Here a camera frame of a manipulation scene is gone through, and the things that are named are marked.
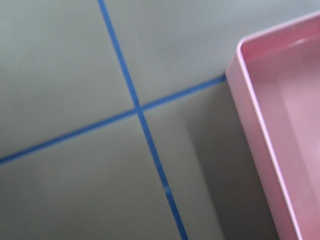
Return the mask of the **pink plastic bin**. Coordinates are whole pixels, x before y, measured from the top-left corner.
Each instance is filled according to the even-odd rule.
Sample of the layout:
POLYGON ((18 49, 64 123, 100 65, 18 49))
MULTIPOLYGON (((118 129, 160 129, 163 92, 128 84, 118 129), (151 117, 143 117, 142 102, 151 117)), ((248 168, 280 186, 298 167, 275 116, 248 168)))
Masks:
POLYGON ((320 13, 242 38, 225 76, 281 240, 320 237, 320 13))

